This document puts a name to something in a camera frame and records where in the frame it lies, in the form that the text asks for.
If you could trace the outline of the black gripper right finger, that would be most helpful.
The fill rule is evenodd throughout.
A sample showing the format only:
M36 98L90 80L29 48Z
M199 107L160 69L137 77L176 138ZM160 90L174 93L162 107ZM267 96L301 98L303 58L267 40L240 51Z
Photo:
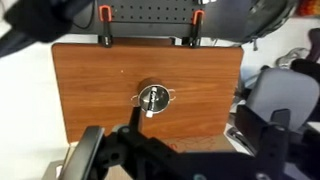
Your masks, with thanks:
M253 174L257 180L284 179L289 120L289 109L273 111L266 122L245 105L237 108L235 125L255 150Z

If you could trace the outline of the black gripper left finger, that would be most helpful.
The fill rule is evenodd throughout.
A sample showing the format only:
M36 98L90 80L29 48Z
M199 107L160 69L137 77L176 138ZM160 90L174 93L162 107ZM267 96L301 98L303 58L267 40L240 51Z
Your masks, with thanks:
M58 180L104 180L109 170L120 166L132 179L137 178L133 156L125 135L138 133L137 126L117 126L109 135L101 126L89 126L72 154L65 159Z

